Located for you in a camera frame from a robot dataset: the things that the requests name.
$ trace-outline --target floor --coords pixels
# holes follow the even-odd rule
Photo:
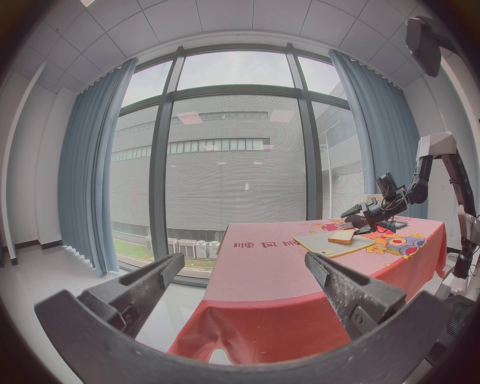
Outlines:
[[[43,363],[62,383],[80,384],[80,379],[61,359],[43,332],[33,305],[61,289],[67,289],[78,296],[85,288],[125,272],[110,272],[98,277],[89,262],[62,246],[47,250],[42,250],[39,246],[20,249],[17,258],[18,265],[12,266],[7,259],[4,260],[5,267],[0,268],[0,296],[20,333]],[[435,274],[422,289],[435,293],[440,282],[441,279]],[[204,292],[203,288],[171,284],[136,340],[166,351],[202,300]],[[480,276],[472,279],[467,297],[475,300],[478,292]],[[214,352],[210,362],[230,364],[221,350]]]

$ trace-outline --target grass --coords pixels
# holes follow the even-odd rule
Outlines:
[[[126,241],[113,239],[115,250],[139,259],[153,259],[153,253],[147,252],[147,247],[141,244],[133,244]]]
[[[186,267],[206,267],[206,268],[213,268],[215,265],[215,260],[193,260],[193,259],[185,259],[185,266]]]
[[[127,241],[122,241],[118,239],[113,239],[115,244],[115,250],[119,253],[124,253],[142,260],[153,260],[153,253],[147,252],[147,247],[141,244],[129,243]],[[215,260],[192,260],[185,259],[186,267],[203,267],[203,268],[213,268],[215,265]]]

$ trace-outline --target curtain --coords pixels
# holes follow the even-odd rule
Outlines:
[[[375,180],[387,172],[408,188],[420,136],[403,91],[358,61],[334,50],[329,55],[357,125],[365,193],[379,193]],[[427,201],[409,205],[403,215],[426,218]]]
[[[110,223],[110,160],[121,102],[136,63],[127,61],[77,96],[60,155],[62,241],[90,260],[98,275],[119,271]]]

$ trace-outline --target ceiling tile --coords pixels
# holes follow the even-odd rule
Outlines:
[[[357,20],[340,44],[340,48],[363,61],[368,61],[385,42],[386,39],[381,34]]]
[[[104,34],[89,46],[83,52],[83,55],[102,71],[107,71],[112,66],[126,59],[125,55],[107,34]]]
[[[410,62],[406,61],[403,65],[400,66],[395,72],[390,75],[390,78],[401,88],[405,88],[412,81],[418,79],[420,73],[417,71],[415,66]]]
[[[333,5],[351,15],[358,17],[367,0],[322,0],[322,2]]]
[[[53,85],[50,84],[50,83],[48,83],[48,82],[46,82],[46,81],[43,80],[42,78],[38,79],[38,80],[36,81],[36,83],[37,83],[38,85],[41,85],[42,87],[48,89],[49,91],[51,91],[51,90],[53,89]]]
[[[12,64],[12,71],[17,72],[17,73],[21,73],[22,72],[22,67],[18,64],[13,63]]]
[[[195,0],[165,1],[144,13],[160,43],[202,32]]]
[[[403,55],[407,59],[410,59],[411,57],[410,49],[407,47],[407,44],[405,43],[406,37],[407,37],[407,26],[405,24],[402,24],[389,40],[397,49],[400,50],[400,52],[403,53]]]
[[[143,12],[137,13],[108,31],[108,35],[127,57],[158,44]]]
[[[23,66],[29,51],[30,47],[28,45],[24,45],[15,57],[14,63]]]
[[[60,80],[57,81],[55,86],[59,89],[62,87],[68,88],[74,93],[79,93],[85,88],[85,86],[81,82],[71,77],[67,72],[65,72],[61,76]]]
[[[252,29],[253,0],[196,1],[204,32]]]
[[[386,0],[368,0],[359,19],[389,39],[405,17]]]
[[[79,0],[62,0],[47,16],[45,22],[61,35],[84,10],[85,7]]]
[[[53,85],[57,83],[57,81],[61,78],[64,72],[65,71],[62,68],[57,67],[55,64],[49,61],[42,74],[40,75],[40,79],[43,79],[47,83],[52,84],[53,87]]]
[[[30,73],[35,73],[38,67],[40,67],[40,65],[43,63],[43,60],[45,60],[45,58],[42,55],[40,55],[34,49],[30,48],[30,51],[25,58],[23,68]]]
[[[423,68],[420,66],[420,64],[418,64],[418,62],[415,60],[414,57],[412,57],[412,58],[410,59],[410,62],[413,64],[413,66],[414,66],[415,68],[417,68],[417,71],[420,72],[420,74],[424,74],[424,73],[425,73],[425,71],[423,70]]]
[[[384,75],[391,75],[400,65],[407,61],[407,58],[387,41],[383,47],[373,56],[369,63]]]
[[[67,69],[67,73],[85,85],[91,84],[102,74],[84,55],[80,55]]]
[[[388,0],[388,2],[397,8],[405,17],[410,15],[418,5],[417,0]]]
[[[83,11],[67,28],[63,37],[80,52],[83,52],[103,33],[102,27],[98,25],[88,11]]]
[[[430,17],[430,18],[433,19],[433,17],[431,15],[429,15],[428,12],[421,5],[418,5],[413,10],[413,12],[410,15],[408,15],[408,18],[417,17],[417,16],[425,16],[425,17]]]
[[[47,59],[66,71],[79,56],[80,52],[61,37],[48,54]]]
[[[141,10],[137,0],[97,0],[88,7],[88,12],[106,31]]]
[[[31,73],[30,71],[26,70],[25,68],[22,68],[22,70],[20,71],[20,75],[22,75],[23,77],[26,77],[28,80],[32,80],[35,72]]]
[[[32,48],[40,55],[46,56],[59,38],[60,35],[57,32],[55,32],[48,24],[43,23]]]
[[[443,47],[440,47],[440,53],[442,54],[442,56],[444,58],[447,58],[448,56],[450,56],[453,52],[448,50],[447,48],[443,48]]]
[[[40,32],[40,30],[42,28],[43,28],[43,23],[40,23],[36,28],[32,29],[29,32],[29,36],[28,36],[28,39],[25,42],[25,44],[27,44],[29,47],[31,47],[33,45],[33,43],[35,43],[35,39],[38,36],[38,33]]]
[[[255,0],[253,28],[299,35],[311,0]]]
[[[300,35],[338,47],[354,22],[352,15],[312,0]]]
[[[155,5],[164,1],[167,1],[167,0],[138,0],[138,3],[142,7],[142,9],[145,9],[145,8],[151,7],[152,5]]]

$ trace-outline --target table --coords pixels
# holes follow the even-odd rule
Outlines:
[[[335,258],[400,287],[407,300],[434,271],[444,277],[445,226],[399,217],[396,234],[364,235],[375,244]],[[340,347],[350,338],[304,263],[293,236],[337,230],[342,220],[230,224],[205,295],[168,350],[209,361],[222,349],[234,364],[271,363]]]

